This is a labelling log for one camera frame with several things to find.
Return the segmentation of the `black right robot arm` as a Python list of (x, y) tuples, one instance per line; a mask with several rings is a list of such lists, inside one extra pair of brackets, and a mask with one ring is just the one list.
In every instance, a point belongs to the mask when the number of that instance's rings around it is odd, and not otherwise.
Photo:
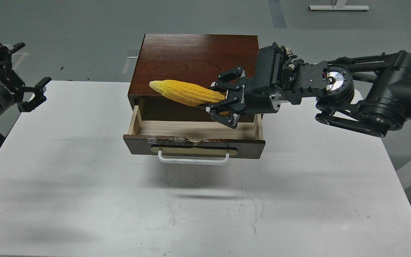
[(309, 64), (274, 43), (259, 49), (253, 77), (238, 66), (218, 75), (211, 89), (225, 99), (199, 107), (232, 129), (241, 116), (276, 113), (284, 102), (298, 105), (314, 97), (316, 121), (383, 138), (411, 120), (411, 53)]

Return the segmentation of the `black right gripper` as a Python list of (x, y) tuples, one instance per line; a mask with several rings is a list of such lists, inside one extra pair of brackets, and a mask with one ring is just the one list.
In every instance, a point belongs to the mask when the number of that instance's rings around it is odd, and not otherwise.
[(210, 89), (220, 93), (240, 92), (238, 97), (228, 97), (215, 104), (201, 104), (198, 107), (206, 111), (215, 122), (232, 129), (238, 126), (238, 120), (245, 114), (272, 114), (280, 109), (279, 91), (271, 86), (256, 82), (254, 77), (246, 77), (242, 66), (237, 66), (218, 75)]

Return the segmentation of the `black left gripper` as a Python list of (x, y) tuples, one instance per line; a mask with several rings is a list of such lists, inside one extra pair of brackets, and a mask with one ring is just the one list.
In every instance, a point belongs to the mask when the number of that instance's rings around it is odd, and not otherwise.
[[(4, 71), (0, 71), (0, 116), (16, 103), (20, 112), (31, 112), (47, 100), (44, 93), (52, 78), (44, 77), (34, 87), (26, 87), (26, 83), (13, 72), (12, 55), (25, 45), (20, 42), (13, 45), (13, 49), (8, 49), (0, 43), (0, 69)], [(27, 92), (33, 93), (33, 98), (22, 101)]]

